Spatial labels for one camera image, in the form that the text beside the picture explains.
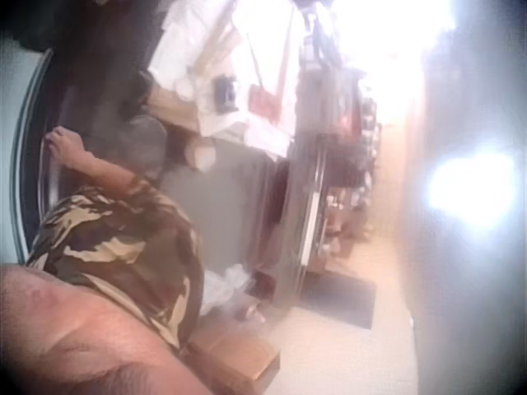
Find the camouflage shirt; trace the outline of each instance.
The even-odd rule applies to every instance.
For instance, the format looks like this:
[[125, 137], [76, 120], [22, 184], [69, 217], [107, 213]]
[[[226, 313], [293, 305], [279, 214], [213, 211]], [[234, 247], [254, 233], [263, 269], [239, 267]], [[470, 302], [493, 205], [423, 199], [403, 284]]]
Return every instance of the camouflage shirt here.
[[180, 350], [198, 320], [203, 268], [189, 219], [147, 181], [109, 198], [82, 187], [43, 220], [28, 266], [87, 286]]

